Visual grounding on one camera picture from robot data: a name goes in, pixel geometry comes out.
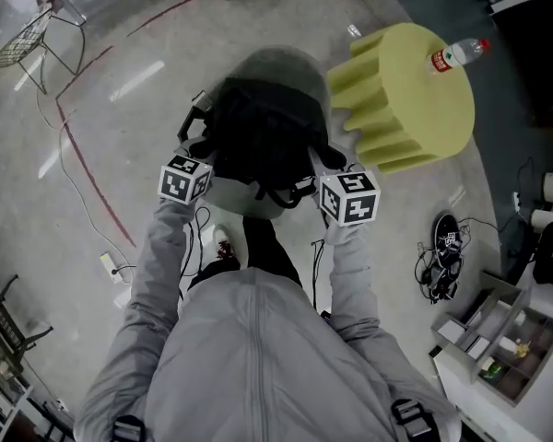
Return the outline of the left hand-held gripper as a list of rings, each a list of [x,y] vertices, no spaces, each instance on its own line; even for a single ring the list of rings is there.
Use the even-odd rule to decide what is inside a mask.
[[[160,199],[188,205],[209,192],[215,173],[215,156],[199,158],[191,153],[193,145],[201,141],[201,136],[181,141],[171,160],[161,167],[158,183]]]

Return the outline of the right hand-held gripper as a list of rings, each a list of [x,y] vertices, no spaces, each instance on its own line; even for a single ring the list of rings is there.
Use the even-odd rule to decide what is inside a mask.
[[[312,198],[327,224],[355,226],[373,221],[381,199],[374,174],[339,145],[329,145],[321,157],[312,147],[308,154],[316,176],[317,191]]]

